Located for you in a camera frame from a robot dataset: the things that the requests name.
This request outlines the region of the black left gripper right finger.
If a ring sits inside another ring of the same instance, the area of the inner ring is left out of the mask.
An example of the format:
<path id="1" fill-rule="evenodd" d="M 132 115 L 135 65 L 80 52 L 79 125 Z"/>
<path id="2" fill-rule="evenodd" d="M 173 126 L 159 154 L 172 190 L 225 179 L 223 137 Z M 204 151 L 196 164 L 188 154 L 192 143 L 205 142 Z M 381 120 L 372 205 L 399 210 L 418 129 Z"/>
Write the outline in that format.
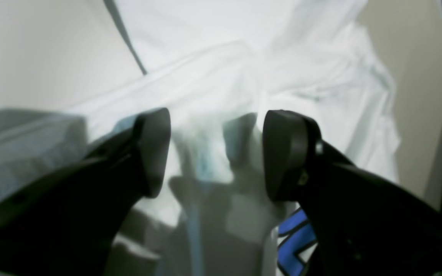
<path id="1" fill-rule="evenodd" d="M 270 110 L 263 125 L 268 197 L 299 208 L 279 226 L 284 276 L 442 276 L 442 216 L 354 165 L 316 121 Z"/>

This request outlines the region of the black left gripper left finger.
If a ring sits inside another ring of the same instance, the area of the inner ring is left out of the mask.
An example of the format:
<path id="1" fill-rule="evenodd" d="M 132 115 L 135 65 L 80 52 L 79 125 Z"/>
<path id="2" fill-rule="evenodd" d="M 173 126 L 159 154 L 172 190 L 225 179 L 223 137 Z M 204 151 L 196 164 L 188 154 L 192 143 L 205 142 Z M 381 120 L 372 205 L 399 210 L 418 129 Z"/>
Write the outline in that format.
<path id="1" fill-rule="evenodd" d="M 132 207 L 161 191 L 171 138 L 167 108 L 0 202 L 0 271 L 100 276 Z"/>

